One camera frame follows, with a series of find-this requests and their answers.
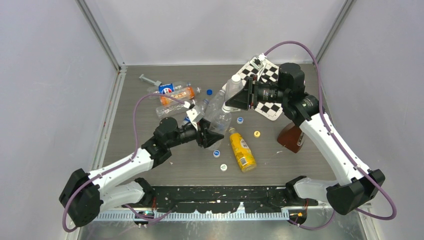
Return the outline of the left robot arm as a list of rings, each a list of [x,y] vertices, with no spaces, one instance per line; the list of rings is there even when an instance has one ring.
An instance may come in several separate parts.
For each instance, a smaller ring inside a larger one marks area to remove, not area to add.
[[[99,169],[85,172],[79,168],[71,173],[65,184],[59,202],[64,207],[62,227],[67,227],[67,217],[75,228],[92,222],[99,213],[125,204],[139,204],[148,207],[154,199],[154,190],[143,178],[123,184],[131,177],[163,164],[171,157],[173,147],[196,141],[199,147],[208,148],[224,138],[222,133],[209,129],[210,122],[179,126],[167,117],[160,121],[153,136],[144,144],[137,145],[130,155]]]

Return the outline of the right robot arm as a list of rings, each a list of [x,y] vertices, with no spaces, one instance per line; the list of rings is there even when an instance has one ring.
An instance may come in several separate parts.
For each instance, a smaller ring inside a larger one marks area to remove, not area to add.
[[[305,91],[305,73],[300,65],[281,64],[275,83],[265,83],[256,75],[247,77],[243,89],[225,104],[249,110],[259,103],[281,104],[284,115],[312,140],[336,177],[327,181],[299,176],[287,182],[288,203],[299,205],[304,199],[314,199],[347,215],[376,196],[386,180],[384,173],[363,163],[330,125],[329,116],[320,115],[319,100]]]

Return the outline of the clear ribbed plastic bottle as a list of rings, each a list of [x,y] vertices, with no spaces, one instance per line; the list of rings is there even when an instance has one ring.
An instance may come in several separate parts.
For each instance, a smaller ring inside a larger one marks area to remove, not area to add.
[[[213,132],[223,134],[225,136],[227,130],[230,127],[232,121],[232,113],[224,113],[222,108],[214,114],[212,120],[210,121],[209,129]]]

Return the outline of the white bottle cap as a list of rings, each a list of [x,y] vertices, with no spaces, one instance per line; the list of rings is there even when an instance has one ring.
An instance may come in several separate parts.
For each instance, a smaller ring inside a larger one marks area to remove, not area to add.
[[[230,79],[232,82],[234,82],[234,83],[237,83],[237,82],[240,82],[242,79],[241,79],[241,77],[238,75],[238,74],[234,74],[232,77],[231,77],[231,79]]]

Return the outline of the clear square labelled bottle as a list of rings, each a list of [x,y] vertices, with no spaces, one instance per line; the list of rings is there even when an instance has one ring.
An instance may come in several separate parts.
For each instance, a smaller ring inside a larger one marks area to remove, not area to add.
[[[243,88],[244,88],[244,84],[242,80],[239,82],[232,82],[230,78],[227,81],[225,86],[225,100],[228,101],[234,95],[236,95],[239,91],[241,91]]]

